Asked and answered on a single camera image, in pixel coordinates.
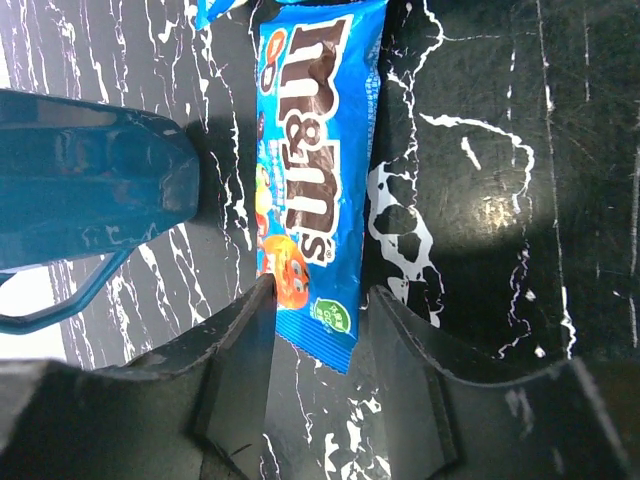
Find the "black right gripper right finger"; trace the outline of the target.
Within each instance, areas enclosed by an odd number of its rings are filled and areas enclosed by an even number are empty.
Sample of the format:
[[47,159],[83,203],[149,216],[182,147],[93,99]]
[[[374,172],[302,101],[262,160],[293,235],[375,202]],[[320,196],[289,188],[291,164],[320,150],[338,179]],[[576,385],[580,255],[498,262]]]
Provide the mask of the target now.
[[369,337],[396,479],[631,479],[635,365],[557,361],[523,373],[376,286]]

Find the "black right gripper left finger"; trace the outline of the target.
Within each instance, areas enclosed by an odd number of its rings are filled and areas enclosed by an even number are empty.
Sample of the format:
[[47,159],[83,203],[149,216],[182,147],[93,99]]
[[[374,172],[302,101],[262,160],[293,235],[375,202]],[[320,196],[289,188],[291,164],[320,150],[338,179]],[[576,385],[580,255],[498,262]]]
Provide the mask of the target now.
[[275,281],[265,274],[123,366],[3,362],[2,477],[257,478],[275,314]]

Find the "blue M&M bag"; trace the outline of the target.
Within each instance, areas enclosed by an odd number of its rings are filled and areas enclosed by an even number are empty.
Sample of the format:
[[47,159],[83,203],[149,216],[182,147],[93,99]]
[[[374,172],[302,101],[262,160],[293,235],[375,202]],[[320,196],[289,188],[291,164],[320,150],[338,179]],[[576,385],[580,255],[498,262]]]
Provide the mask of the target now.
[[229,11],[247,3],[247,0],[198,0],[195,27],[202,30]]
[[339,373],[358,340],[386,9],[286,3],[257,38],[256,272],[275,279],[277,333]]

